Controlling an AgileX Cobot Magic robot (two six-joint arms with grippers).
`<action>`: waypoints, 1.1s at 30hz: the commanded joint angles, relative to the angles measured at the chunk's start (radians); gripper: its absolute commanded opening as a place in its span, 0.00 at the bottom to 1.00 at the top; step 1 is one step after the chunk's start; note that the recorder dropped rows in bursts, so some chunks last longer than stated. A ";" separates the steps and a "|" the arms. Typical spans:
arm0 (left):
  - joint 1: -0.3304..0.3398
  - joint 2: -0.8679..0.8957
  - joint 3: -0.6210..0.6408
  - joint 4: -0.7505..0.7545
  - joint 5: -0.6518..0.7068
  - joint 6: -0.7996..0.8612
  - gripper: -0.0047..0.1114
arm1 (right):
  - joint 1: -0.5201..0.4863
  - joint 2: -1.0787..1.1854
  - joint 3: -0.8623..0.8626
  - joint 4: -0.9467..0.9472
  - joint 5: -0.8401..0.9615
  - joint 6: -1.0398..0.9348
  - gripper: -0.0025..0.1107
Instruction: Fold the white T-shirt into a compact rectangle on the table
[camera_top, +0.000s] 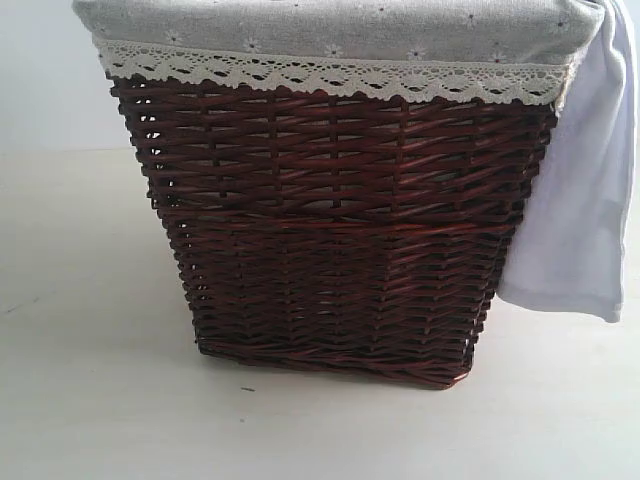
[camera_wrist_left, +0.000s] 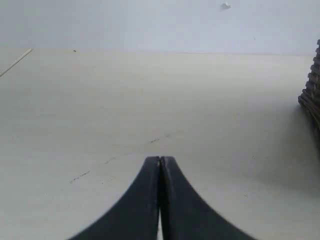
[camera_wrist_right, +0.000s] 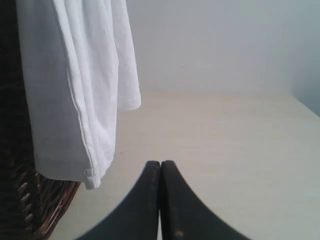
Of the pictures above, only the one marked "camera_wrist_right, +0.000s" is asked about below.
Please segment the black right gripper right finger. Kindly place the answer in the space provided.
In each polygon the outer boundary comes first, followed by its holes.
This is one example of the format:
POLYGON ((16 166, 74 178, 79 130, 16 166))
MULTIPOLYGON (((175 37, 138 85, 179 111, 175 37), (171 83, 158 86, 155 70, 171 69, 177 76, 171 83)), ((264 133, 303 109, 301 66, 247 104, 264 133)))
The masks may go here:
POLYGON ((172 160, 161 163, 159 210, 164 240, 247 240, 193 192, 172 160))

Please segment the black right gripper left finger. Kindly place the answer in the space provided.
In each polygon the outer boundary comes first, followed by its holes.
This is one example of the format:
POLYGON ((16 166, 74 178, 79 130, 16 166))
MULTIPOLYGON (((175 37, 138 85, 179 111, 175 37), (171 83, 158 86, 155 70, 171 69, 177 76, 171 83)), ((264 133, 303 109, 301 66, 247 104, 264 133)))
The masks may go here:
POLYGON ((80 240, 156 240, 160 163, 147 161, 138 180, 121 203, 80 240))

